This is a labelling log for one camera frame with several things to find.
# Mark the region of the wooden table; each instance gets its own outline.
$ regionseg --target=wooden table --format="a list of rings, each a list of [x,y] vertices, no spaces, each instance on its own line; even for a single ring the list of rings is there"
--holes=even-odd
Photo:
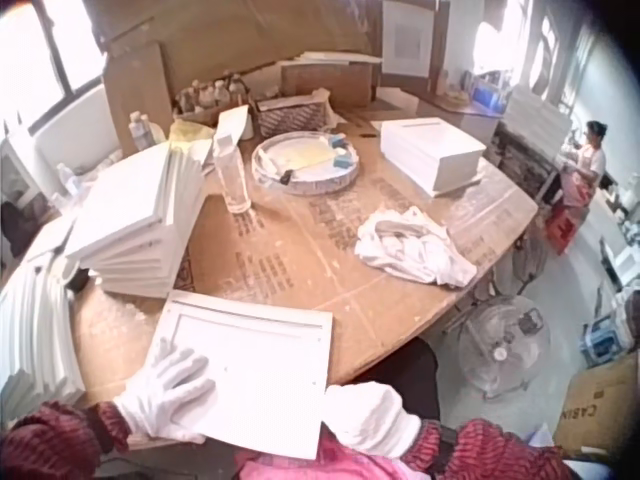
[[[482,160],[482,181],[431,199],[387,162],[368,120],[407,118],[381,110],[349,112],[343,127],[361,160],[343,192],[295,197],[259,187],[247,165],[252,211],[227,213],[215,174],[192,232],[178,288],[236,300],[333,312],[329,381],[348,382],[433,325],[464,294],[392,277],[353,255],[358,226],[381,206],[417,205],[449,228],[459,250],[491,268],[527,227],[537,207]],[[243,146],[245,159],[257,142]],[[112,399],[143,364],[163,300],[104,293],[90,285],[73,318],[76,354],[88,404]]]

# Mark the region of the white cloth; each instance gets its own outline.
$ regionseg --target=white cloth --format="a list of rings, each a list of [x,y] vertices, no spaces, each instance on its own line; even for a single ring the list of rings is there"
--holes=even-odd
[[[478,269],[458,253],[447,229],[417,207],[379,210],[358,228],[355,254],[367,265],[421,283],[465,287]]]
[[[398,392],[376,382],[331,385],[324,396],[323,421],[345,447],[388,458],[404,455],[421,426],[420,418],[402,408]]]
[[[179,407],[213,389],[212,380],[197,374],[207,359],[192,349],[172,351],[164,338],[154,348],[148,364],[129,379],[114,403],[132,433],[203,443],[203,435],[173,423],[171,417]]]

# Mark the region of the gloved hand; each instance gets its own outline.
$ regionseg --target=gloved hand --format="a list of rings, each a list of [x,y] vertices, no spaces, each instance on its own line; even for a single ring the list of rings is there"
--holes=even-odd
[[[178,407],[213,389],[213,380],[203,376],[180,385],[188,376],[201,370],[207,359],[190,348],[172,350],[167,339],[162,338],[148,363],[129,379],[125,391],[114,399],[114,403],[132,433],[203,443],[204,435],[172,423],[171,417]]]
[[[323,421],[342,445],[388,458],[409,450],[422,423],[402,408],[398,392],[376,382],[331,385],[324,396]]]

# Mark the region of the crumpled cloth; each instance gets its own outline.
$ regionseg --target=crumpled cloth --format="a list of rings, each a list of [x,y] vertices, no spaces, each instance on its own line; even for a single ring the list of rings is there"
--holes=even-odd
[[[465,287],[478,268],[458,253],[447,229],[418,207],[379,210],[358,228],[355,254],[367,265],[406,280]]]

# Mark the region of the window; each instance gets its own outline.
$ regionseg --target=window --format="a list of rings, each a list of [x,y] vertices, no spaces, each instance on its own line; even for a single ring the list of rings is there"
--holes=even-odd
[[[542,21],[542,38],[531,66],[529,86],[536,95],[546,98],[553,65],[558,58],[558,36],[548,16]]]
[[[518,82],[529,37],[531,5],[529,0],[508,0],[500,31],[488,22],[480,24],[473,52],[474,73],[501,70],[510,73],[512,84]]]
[[[21,123],[37,130],[97,85],[104,56],[82,0],[32,0],[4,12],[0,65],[0,127],[9,131]]]

